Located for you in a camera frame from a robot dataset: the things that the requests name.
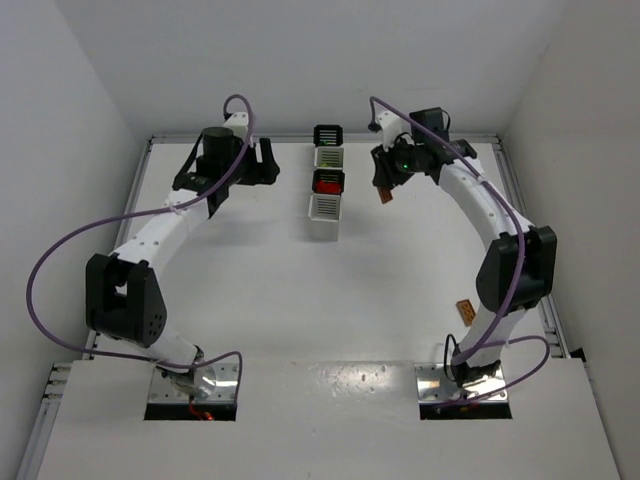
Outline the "red white flower lego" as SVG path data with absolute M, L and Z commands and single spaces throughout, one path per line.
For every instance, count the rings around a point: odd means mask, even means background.
M 314 192 L 326 195 L 341 195 L 343 187 L 340 183 L 318 181 L 314 185 Z

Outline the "orange lego plate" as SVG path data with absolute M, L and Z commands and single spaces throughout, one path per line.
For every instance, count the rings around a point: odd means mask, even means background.
M 390 189 L 378 187 L 377 191 L 378 191 L 380 201 L 383 205 L 388 204 L 393 200 L 393 194 Z
M 456 309 L 460 314 L 464 325 L 470 327 L 477 315 L 472 302 L 469 299 L 460 300 L 456 303 Z

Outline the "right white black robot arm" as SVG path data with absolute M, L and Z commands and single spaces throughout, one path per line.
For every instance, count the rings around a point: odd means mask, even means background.
M 422 174 L 461 209 L 485 248 L 476 275 L 480 305 L 466 336 L 445 356 L 457 385 L 492 375 L 524 314 L 552 290 L 557 236 L 520 214 L 488 179 L 466 140 L 452 140 L 446 114 L 431 108 L 402 116 L 374 112 L 369 128 L 381 135 L 371 152 L 373 186 L 383 203 L 395 188 Z

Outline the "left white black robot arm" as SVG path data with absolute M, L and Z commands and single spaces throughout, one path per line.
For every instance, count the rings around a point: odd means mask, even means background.
M 272 185 L 279 173 L 270 139 L 253 143 L 241 139 L 235 127 L 205 128 L 159 213 L 111 254 L 95 254 L 87 262 L 89 329 L 137 348 L 169 375 L 192 378 L 204 354 L 170 327 L 161 273 L 227 200 L 232 186 Z

